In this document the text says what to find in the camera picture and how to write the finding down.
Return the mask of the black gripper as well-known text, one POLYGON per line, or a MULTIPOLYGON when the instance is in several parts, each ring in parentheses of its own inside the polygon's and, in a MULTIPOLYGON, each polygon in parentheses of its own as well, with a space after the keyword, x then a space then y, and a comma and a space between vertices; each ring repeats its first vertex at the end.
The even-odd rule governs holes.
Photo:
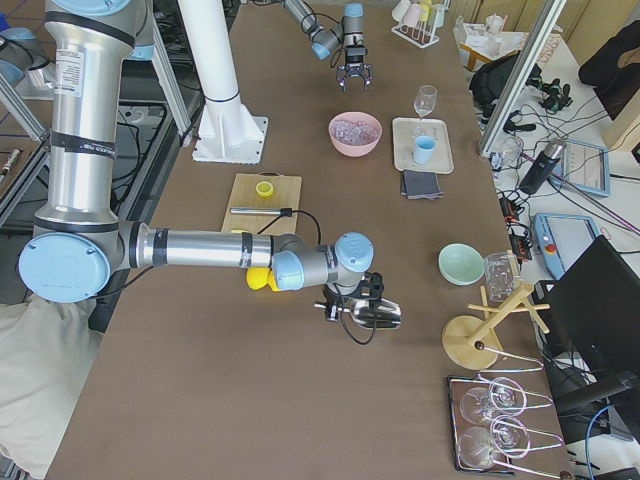
POLYGON ((337 67, 337 83, 343 92, 347 90, 347 79, 359 77, 363 81, 363 90, 367 91, 372 83, 371 65, 364 62, 368 53, 364 45, 351 45, 345 49, 345 62, 337 67))
POLYGON ((322 293, 325 298, 324 317, 326 320, 338 320, 343 313, 352 311, 352 306, 359 297, 355 294, 342 294, 340 291, 334 291, 329 285, 322 287, 322 293))

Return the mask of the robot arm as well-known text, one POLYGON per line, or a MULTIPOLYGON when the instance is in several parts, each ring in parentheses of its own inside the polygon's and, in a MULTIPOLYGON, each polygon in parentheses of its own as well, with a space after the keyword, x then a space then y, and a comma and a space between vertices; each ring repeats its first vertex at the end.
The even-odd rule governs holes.
MULTIPOLYGON (((324 27, 305 1, 281 3, 325 59, 344 52, 337 80, 371 83, 365 63, 364 11, 344 7, 340 21, 324 27)), ((194 160, 257 164, 268 118, 253 116, 242 103, 222 1, 178 1, 189 48, 203 94, 194 160)), ((98 298, 115 272, 165 265, 267 267, 280 290, 323 286, 325 315, 349 311, 364 325, 369 309, 381 306, 380 276, 368 272, 374 247, 360 233, 346 233, 333 245, 306 246, 295 234, 259 235, 151 228, 131 217, 148 169, 137 163, 133 180, 113 187, 116 129, 126 121, 119 110, 125 59, 151 59, 176 126, 189 133, 182 92, 171 62, 161 52, 163 39, 153 18, 152 1, 47 1, 45 26, 55 39, 53 120, 49 134, 48 199, 35 213, 33 239, 23 248, 18 271, 35 294, 58 303, 98 298)))
POLYGON ((359 78, 364 90, 372 83, 372 66, 366 62, 368 49, 364 39, 364 6, 347 3, 343 16, 331 27, 321 24, 320 14, 305 1, 281 1, 284 9, 299 23, 311 42, 312 51, 320 60, 331 59, 340 88, 347 89, 347 81, 359 78))

